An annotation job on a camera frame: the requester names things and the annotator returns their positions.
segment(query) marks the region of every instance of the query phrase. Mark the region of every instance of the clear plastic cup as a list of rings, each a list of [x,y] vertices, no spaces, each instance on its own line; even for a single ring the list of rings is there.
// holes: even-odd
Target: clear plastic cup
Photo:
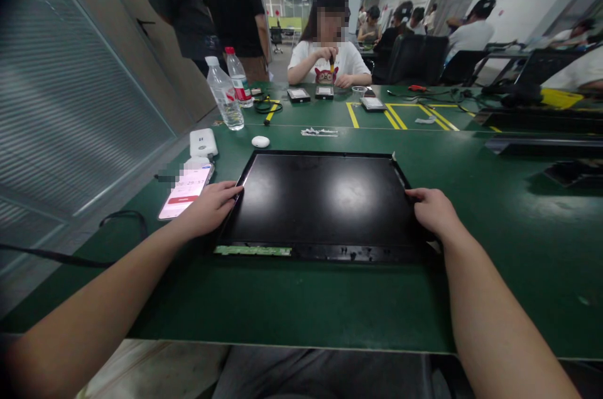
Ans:
[[[360,102],[367,90],[367,87],[352,87],[352,97],[356,98],[358,102]]]

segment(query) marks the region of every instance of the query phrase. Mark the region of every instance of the gray trousers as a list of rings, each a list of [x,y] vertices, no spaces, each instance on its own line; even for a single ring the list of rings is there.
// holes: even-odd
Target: gray trousers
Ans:
[[[271,396],[433,399],[429,355],[233,346],[213,398]]]

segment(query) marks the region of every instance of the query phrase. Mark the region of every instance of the plastic bottle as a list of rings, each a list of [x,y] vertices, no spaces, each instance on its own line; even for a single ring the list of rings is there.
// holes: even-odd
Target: plastic bottle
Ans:
[[[222,118],[230,130],[241,130],[245,125],[241,107],[235,97],[232,80],[220,68],[220,63],[216,57],[205,57],[209,66],[207,74],[207,83],[212,89],[214,99],[218,104]]]
[[[253,98],[251,97],[251,90],[247,83],[247,75],[241,61],[234,54],[234,47],[227,47],[226,49],[226,64],[228,65],[228,74],[231,76],[232,83],[234,83],[234,90],[237,95],[237,99],[243,108],[253,107]]]

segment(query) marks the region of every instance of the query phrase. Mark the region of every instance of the green workbench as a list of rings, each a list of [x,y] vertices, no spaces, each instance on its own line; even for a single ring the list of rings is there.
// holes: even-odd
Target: green workbench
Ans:
[[[214,127],[220,150],[215,181],[236,180],[253,151],[251,138],[271,149],[392,153],[414,187],[442,189],[539,330],[562,358],[603,359],[603,197],[564,190],[541,172],[546,158],[496,156],[482,128],[456,107],[433,107],[442,125],[417,106],[392,106],[389,117],[366,113],[351,96],[292,106],[286,87],[263,84],[283,111],[244,110],[246,125]],[[377,88],[388,104],[403,103]],[[313,94],[313,86],[308,90]],[[470,111],[471,103],[464,104]],[[302,136],[301,129],[336,128],[338,137]],[[169,171],[188,159],[185,150]],[[138,210],[151,231],[170,184],[152,181],[125,209]],[[279,224],[279,216],[274,216]],[[138,243],[138,228],[112,220],[78,251],[115,260]],[[100,270],[61,266],[1,323],[24,332]],[[419,265],[322,263],[204,256],[190,243],[170,266],[129,337],[233,344],[340,347],[395,351],[455,351],[445,275]]]

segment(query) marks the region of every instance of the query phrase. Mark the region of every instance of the smartphone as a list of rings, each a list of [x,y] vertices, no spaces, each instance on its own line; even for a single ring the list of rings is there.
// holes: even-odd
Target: smartphone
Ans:
[[[178,217],[191,203],[199,198],[205,184],[209,182],[214,173],[214,164],[208,163],[198,170],[187,170],[180,177],[170,196],[166,200],[159,220],[171,220]]]

